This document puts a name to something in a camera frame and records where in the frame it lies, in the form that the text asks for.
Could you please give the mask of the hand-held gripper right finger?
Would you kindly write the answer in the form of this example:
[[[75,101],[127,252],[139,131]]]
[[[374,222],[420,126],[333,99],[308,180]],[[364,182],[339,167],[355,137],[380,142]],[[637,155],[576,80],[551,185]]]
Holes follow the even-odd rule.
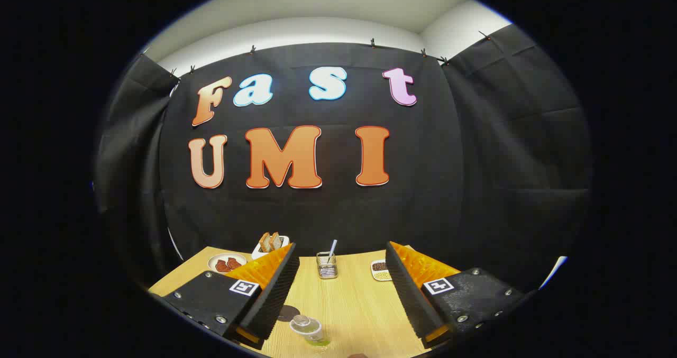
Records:
[[[409,324],[423,347],[460,344],[497,325],[529,300],[482,268],[455,269],[396,242],[386,265]]]

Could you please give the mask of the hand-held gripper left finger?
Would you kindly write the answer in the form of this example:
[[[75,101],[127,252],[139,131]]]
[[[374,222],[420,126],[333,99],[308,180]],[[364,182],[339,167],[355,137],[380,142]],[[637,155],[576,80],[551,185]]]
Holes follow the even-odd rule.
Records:
[[[196,326],[224,339],[261,349],[278,321],[300,266],[288,245],[229,273],[206,270],[155,300]]]

